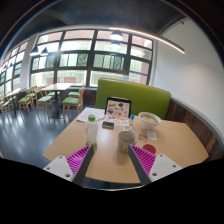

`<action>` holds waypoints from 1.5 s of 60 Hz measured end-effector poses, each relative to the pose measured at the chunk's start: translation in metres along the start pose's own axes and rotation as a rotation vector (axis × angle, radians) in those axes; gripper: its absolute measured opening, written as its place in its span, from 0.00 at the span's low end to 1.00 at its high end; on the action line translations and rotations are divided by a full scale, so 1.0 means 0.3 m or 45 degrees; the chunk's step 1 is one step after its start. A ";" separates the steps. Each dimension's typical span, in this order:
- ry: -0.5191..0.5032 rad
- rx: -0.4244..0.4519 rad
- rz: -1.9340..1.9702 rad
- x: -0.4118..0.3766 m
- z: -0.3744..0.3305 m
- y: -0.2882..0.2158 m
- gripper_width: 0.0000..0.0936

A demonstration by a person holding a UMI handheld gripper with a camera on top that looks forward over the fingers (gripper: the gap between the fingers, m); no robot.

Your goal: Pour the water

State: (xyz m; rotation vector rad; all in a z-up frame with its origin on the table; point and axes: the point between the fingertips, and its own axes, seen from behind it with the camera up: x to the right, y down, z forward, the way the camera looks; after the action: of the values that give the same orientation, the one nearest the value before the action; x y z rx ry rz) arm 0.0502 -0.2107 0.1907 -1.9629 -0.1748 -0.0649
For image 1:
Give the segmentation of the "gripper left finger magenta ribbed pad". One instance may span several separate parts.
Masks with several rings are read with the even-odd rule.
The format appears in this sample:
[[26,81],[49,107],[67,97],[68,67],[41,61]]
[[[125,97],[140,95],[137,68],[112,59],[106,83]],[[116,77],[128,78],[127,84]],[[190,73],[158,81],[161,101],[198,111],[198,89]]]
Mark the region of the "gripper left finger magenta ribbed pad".
[[67,157],[59,155],[44,170],[81,186],[93,155],[94,147],[90,144]]

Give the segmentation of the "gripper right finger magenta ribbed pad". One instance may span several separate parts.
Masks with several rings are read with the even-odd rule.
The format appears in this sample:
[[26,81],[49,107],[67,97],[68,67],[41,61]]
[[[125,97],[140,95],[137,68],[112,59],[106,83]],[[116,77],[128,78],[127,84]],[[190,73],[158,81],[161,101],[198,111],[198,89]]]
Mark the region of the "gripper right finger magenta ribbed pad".
[[142,185],[181,170],[181,167],[165,154],[155,155],[135,145],[128,145],[128,155]]

